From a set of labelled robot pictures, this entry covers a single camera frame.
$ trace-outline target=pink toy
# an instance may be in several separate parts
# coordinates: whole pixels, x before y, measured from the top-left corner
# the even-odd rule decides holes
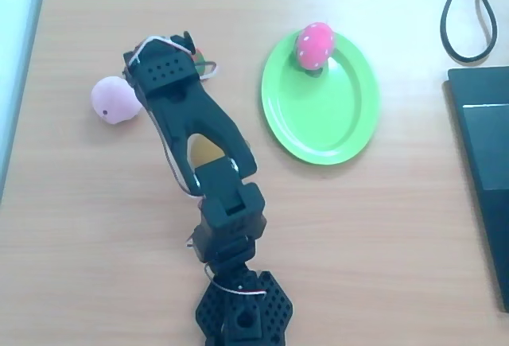
[[[91,101],[98,116],[111,125],[132,119],[142,109],[134,89],[117,76],[100,80],[92,89]]]
[[[324,22],[314,22],[297,38],[297,61],[306,70],[323,68],[335,47],[334,31]]]

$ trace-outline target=white wire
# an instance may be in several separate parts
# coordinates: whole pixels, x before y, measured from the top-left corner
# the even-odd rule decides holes
[[[198,67],[198,66],[207,66],[207,65],[211,65],[212,66],[212,70],[209,73],[203,74],[202,76],[200,76],[200,80],[208,80],[209,78],[212,78],[213,76],[215,76],[216,73],[217,73],[217,63],[214,62],[214,61],[196,62],[194,64],[194,66],[196,66],[196,67]]]
[[[172,161],[170,160],[169,158],[169,154],[168,154],[168,150],[167,150],[167,145],[166,145],[166,140],[165,140],[165,137],[163,136],[162,132],[161,132],[161,128],[159,127],[159,125],[157,124],[157,121],[156,119],[154,118],[153,114],[152,114],[152,111],[148,111],[147,110],[147,114],[149,115],[150,119],[152,120],[152,123],[154,126],[156,126],[156,130],[157,130],[157,133],[159,134],[159,138],[161,139],[161,143],[162,143],[162,147],[165,151],[165,156],[166,156],[166,161],[168,162],[169,164],[169,167],[170,169],[172,170],[172,173],[173,173],[173,176],[175,177],[175,180],[177,181],[178,185],[181,187],[181,190],[184,191],[184,193],[190,197],[201,197],[199,195],[192,195],[191,194],[191,191],[189,191],[180,181],[178,175],[177,175],[177,171],[175,170],[175,168],[173,167],[173,163]]]
[[[161,42],[165,42],[166,44],[171,45],[174,48],[180,49],[181,51],[186,52],[187,54],[192,56],[192,53],[191,53],[191,51],[189,49],[185,48],[182,45],[177,44],[176,42],[173,42],[171,40],[171,38],[166,38],[166,37],[161,37],[161,36],[148,36],[142,42],[142,44],[138,47],[138,49],[136,49],[136,52],[134,52],[133,56],[130,58],[129,62],[127,63],[128,66],[131,66],[133,64],[134,60],[137,60],[138,63],[140,63],[140,58],[139,58],[140,53],[142,52],[142,50],[146,47],[146,45],[149,42],[155,41],[155,40],[159,40]],[[201,65],[203,65],[203,66],[211,65],[212,66],[212,70],[209,73],[203,74],[202,76],[200,76],[200,80],[207,80],[207,79],[212,78],[213,76],[216,75],[216,73],[217,73],[217,63],[216,62],[214,62],[214,61],[204,61],[204,62],[200,62],[200,63],[196,63],[195,64],[195,66],[201,66]]]
[[[218,289],[221,289],[222,291],[224,292],[227,292],[227,293],[232,293],[232,294],[239,294],[241,296],[257,296],[259,294],[263,294],[263,295],[266,295],[267,292],[265,290],[253,290],[253,291],[249,291],[249,292],[246,292],[246,291],[242,291],[242,290],[232,290],[232,289],[228,289],[228,288],[225,288],[224,286],[221,286],[220,284],[218,284],[217,282],[214,281],[214,277],[211,276],[208,271],[209,271],[209,268],[210,266],[208,265],[208,262],[205,264],[205,274],[207,275],[208,279],[210,280],[210,282]]]
[[[140,59],[139,59],[139,55],[140,53],[142,52],[143,48],[145,48],[145,46],[151,42],[151,41],[154,41],[154,40],[159,40],[159,41],[162,41],[162,42],[165,42],[166,44],[168,45],[172,45],[173,47],[177,48],[177,49],[180,49],[184,52],[186,52],[187,54],[189,54],[191,56],[191,51],[185,47],[183,47],[182,45],[179,45],[177,44],[176,42],[173,42],[171,39],[169,38],[164,38],[164,37],[161,37],[161,36],[148,36],[143,42],[142,44],[138,47],[138,49],[136,50],[136,52],[134,52],[134,55],[130,58],[129,60],[129,63],[128,65],[131,66],[134,62],[134,60],[138,60],[138,63],[140,62]]]

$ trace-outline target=yellow object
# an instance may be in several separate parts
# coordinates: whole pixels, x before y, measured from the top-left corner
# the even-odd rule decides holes
[[[203,135],[197,135],[190,143],[191,164],[194,168],[219,159],[224,152]]]

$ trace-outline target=cable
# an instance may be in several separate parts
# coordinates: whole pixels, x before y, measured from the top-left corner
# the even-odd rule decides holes
[[[484,59],[487,55],[492,52],[493,48],[495,47],[495,43],[498,37],[498,27],[496,24],[496,18],[495,14],[493,13],[492,6],[490,6],[490,3],[488,0],[481,0],[484,4],[484,8],[486,8],[486,11],[488,12],[488,16],[490,18],[490,24],[492,26],[492,39],[490,43],[488,44],[487,48],[477,56],[473,57],[465,57],[461,54],[458,54],[454,48],[451,46],[451,43],[449,42],[449,37],[447,36],[447,14],[449,13],[449,7],[451,6],[451,3],[453,0],[447,0],[445,2],[444,10],[442,12],[442,16],[440,19],[440,37],[442,40],[442,44],[444,45],[445,51],[455,60],[464,62],[464,63],[472,63],[476,62],[478,60]]]
[[[138,63],[140,63],[140,58],[139,58],[140,53],[142,52],[142,50],[146,47],[146,45],[149,42],[155,41],[155,40],[162,41],[168,45],[173,46],[174,48],[180,49],[182,52],[186,52],[187,54],[189,54],[192,57],[191,51],[189,49],[185,48],[182,45],[177,44],[176,42],[173,42],[171,38],[166,38],[166,37],[162,37],[162,36],[148,36],[138,46],[138,49],[136,49],[133,56],[130,58],[129,62],[127,63],[127,66],[131,66],[133,64],[134,60],[136,60]],[[200,76],[200,80],[207,80],[209,78],[212,78],[217,73],[217,63],[214,61],[203,61],[203,62],[195,63],[195,66],[207,66],[207,65],[211,65],[212,70],[209,73],[203,74],[202,76]]]
[[[208,273],[210,270],[210,265],[208,265],[208,262],[205,264],[204,270],[205,270],[205,274],[207,275],[211,284],[213,284],[216,288],[221,289],[224,292],[231,293],[231,294],[239,294],[241,296],[256,296],[259,294],[263,294],[265,296],[267,294],[267,292],[265,290],[232,290],[232,289],[225,288],[224,286],[221,286],[220,284],[215,282],[214,277]]]
[[[169,164],[169,167],[170,169],[172,170],[172,173],[173,173],[173,176],[175,177],[175,180],[177,181],[178,185],[181,187],[181,190],[184,191],[184,193],[190,197],[200,197],[199,195],[193,195],[191,193],[191,191],[189,191],[182,183],[181,181],[179,180],[179,177],[177,175],[177,171],[175,170],[175,168],[173,167],[173,163],[172,161],[170,160],[169,158],[169,154],[168,154],[168,150],[167,150],[167,145],[166,145],[166,141],[165,141],[165,137],[163,136],[162,132],[161,132],[161,128],[159,127],[159,125],[157,124],[157,121],[156,119],[154,118],[153,114],[152,114],[152,111],[148,111],[147,110],[147,114],[149,115],[150,119],[152,120],[152,123],[154,126],[156,126],[156,130],[157,130],[157,133],[159,134],[159,138],[161,139],[161,143],[162,143],[162,147],[163,147],[163,150],[165,151],[165,156],[166,156],[166,161],[168,162]]]

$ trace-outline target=green plate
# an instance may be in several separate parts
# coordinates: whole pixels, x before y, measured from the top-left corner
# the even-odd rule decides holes
[[[263,69],[262,105],[274,135],[293,155],[318,165],[356,156],[379,115],[375,76],[363,54],[336,33],[336,49],[319,76],[295,58],[297,33],[278,43]]]

